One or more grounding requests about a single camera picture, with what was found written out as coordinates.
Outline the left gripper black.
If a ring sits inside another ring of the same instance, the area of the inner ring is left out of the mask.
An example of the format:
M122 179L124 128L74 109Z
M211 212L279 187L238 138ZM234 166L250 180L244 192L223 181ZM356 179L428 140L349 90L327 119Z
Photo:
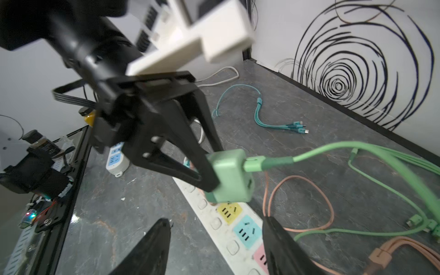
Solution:
M93 128L98 146L124 142L123 152L134 165L206 192L220 184L190 127L189 119L198 119L213 151L223 151L206 97L191 73L126 75L141 53L108 19L49 13L46 23L48 42L98 94ZM163 153L164 142L178 148L195 169Z

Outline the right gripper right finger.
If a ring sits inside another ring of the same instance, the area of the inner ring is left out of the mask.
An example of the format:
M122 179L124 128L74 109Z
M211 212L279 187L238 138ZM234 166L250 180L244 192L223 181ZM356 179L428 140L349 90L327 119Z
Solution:
M322 275L289 233L274 217L264 217L262 238L271 275Z

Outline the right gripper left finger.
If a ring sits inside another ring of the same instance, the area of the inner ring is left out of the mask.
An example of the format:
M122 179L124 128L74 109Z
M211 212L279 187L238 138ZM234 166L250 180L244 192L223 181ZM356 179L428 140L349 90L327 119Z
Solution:
M163 275L170 249L171 226L161 218L110 275Z

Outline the white multicolour power strip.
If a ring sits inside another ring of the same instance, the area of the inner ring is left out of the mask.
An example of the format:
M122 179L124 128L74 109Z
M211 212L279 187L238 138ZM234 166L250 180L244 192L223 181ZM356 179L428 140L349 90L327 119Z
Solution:
M202 192L175 178L194 213L235 275L267 275L262 219L246 203L210 205Z

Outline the light green charger plug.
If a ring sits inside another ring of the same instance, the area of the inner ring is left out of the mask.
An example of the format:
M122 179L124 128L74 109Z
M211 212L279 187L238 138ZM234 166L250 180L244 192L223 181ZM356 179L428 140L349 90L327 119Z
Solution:
M207 156L207 159L220 181L212 192L205 192L208 202L221 204L251 201L255 183L252 174L244 170L246 160L244 150L213 152Z

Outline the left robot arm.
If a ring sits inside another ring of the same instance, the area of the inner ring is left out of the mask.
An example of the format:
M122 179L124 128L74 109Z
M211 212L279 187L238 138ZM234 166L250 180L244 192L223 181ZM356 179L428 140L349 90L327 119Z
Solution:
M188 71L127 74L142 54L110 21L126 12L126 1L2 1L1 47L45 39L97 93L89 141L98 152L122 143L132 164L212 192L220 180L190 126L199 120L222 151L206 96Z

